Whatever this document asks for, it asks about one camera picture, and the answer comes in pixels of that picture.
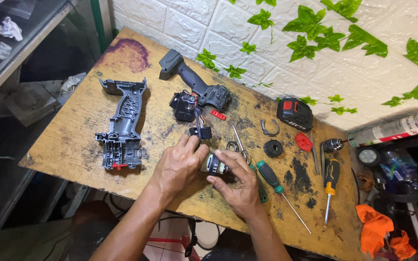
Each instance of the yellow screwdriver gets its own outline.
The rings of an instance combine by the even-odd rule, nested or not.
[[[340,163],[337,159],[331,158],[327,161],[326,170],[327,176],[325,178],[325,193],[328,194],[328,199],[327,210],[325,212],[325,224],[327,224],[328,221],[328,208],[330,207],[330,198],[331,196],[335,195],[336,183],[338,183],[338,178],[340,177]]]

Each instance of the red plastic piece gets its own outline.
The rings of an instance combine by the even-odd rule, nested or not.
[[[304,135],[304,133],[300,132],[296,134],[296,136],[294,136],[294,140],[296,140],[296,143],[301,149],[307,152],[311,151],[312,142],[306,135]]]
[[[291,102],[284,102],[283,110],[291,110]]]
[[[117,164],[115,162],[112,164],[112,167],[117,168],[117,170],[120,170],[120,168],[126,167],[126,166],[128,166],[128,165],[127,164]]]
[[[223,115],[222,113],[218,112],[217,110],[211,110],[210,113],[214,116],[216,116],[217,118],[221,119],[222,121],[224,121],[227,116]]]

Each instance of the disassembled cordless drill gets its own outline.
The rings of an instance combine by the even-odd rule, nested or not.
[[[210,104],[218,112],[224,112],[228,109],[231,101],[230,91],[222,85],[207,85],[185,64],[183,56],[174,49],[171,49],[159,61],[159,64],[162,67],[159,79],[166,81],[178,74],[192,91],[189,93],[187,90],[183,90],[174,94],[169,106],[174,109],[175,119],[192,122],[197,118],[196,128],[190,128],[190,134],[198,135],[200,139],[212,138],[210,127],[201,125],[201,121],[203,121],[200,120],[202,108],[206,104]]]

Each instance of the drill battery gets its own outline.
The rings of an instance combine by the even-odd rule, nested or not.
[[[277,106],[277,118],[284,123],[308,132],[313,126],[311,108],[296,98],[283,98]]]

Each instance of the würth spray can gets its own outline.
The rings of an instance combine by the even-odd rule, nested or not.
[[[349,143],[355,147],[363,147],[385,141],[392,141],[418,134],[418,114],[400,120],[351,133]]]

